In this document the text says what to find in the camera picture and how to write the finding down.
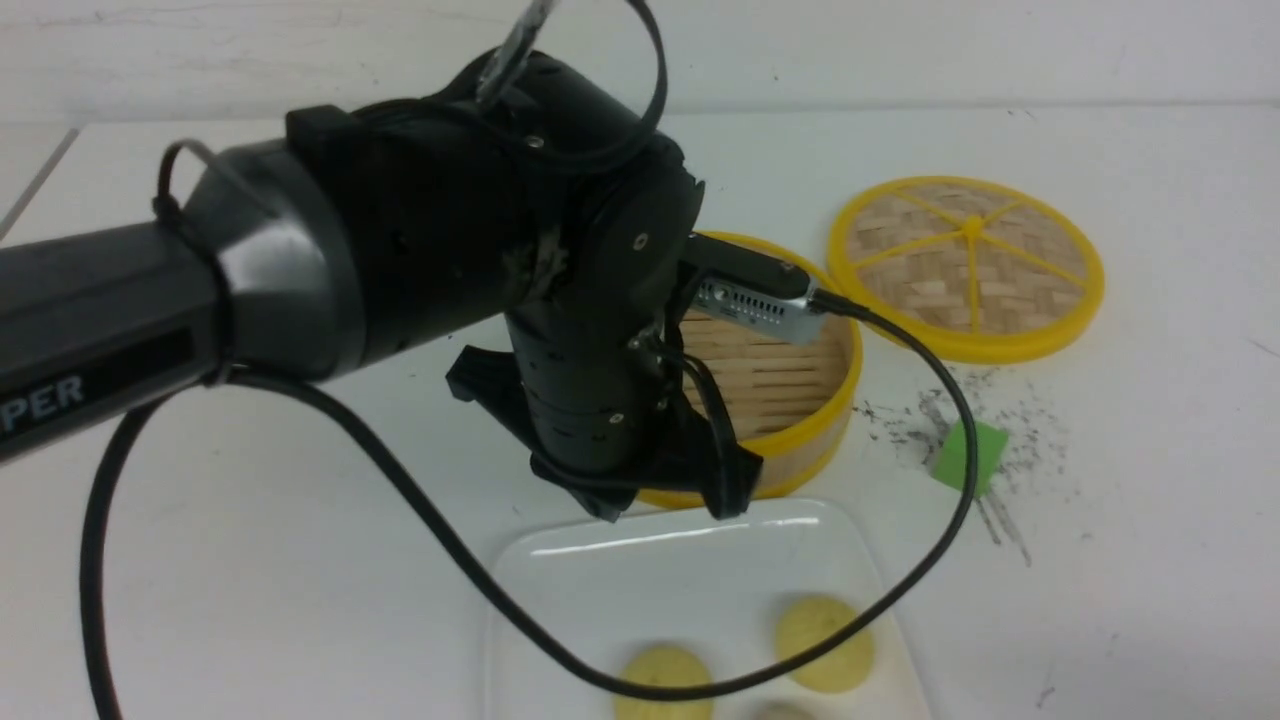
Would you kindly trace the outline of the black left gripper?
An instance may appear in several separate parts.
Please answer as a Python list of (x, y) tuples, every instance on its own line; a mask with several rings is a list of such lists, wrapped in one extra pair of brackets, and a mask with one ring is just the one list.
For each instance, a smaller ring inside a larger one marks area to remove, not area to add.
[(653, 313), (536, 302), (508, 313), (508, 352), (466, 347), (447, 373), (530, 454), (532, 474), (614, 521), (644, 492), (748, 510), (762, 457), (739, 443), (719, 387), (689, 355), (685, 305)]

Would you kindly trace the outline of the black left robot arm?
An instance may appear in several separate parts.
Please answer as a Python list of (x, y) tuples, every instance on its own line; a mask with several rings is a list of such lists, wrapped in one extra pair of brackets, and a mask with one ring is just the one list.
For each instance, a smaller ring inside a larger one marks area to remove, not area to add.
[(535, 53), (494, 111), (439, 94), (294, 110), (154, 219), (3, 249), (3, 459), (234, 372), (323, 383), (503, 316), (448, 372), (532, 471), (614, 520), (643, 489), (748, 507), (762, 459), (684, 395), (704, 183), (680, 146)]

